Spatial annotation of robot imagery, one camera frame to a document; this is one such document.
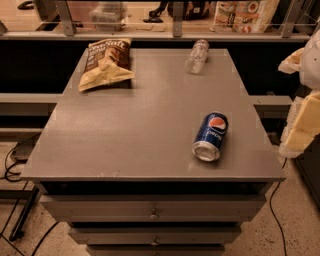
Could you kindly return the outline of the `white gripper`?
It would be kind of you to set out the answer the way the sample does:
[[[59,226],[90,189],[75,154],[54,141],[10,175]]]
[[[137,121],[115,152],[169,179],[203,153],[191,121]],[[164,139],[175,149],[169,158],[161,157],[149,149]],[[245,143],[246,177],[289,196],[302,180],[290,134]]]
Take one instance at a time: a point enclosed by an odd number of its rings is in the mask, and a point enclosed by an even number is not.
[[[300,82],[311,89],[320,89],[320,30],[278,66],[278,70],[299,72]],[[320,92],[305,98],[296,97],[289,109],[287,124],[281,135],[279,153],[287,158],[301,155],[320,134]]]

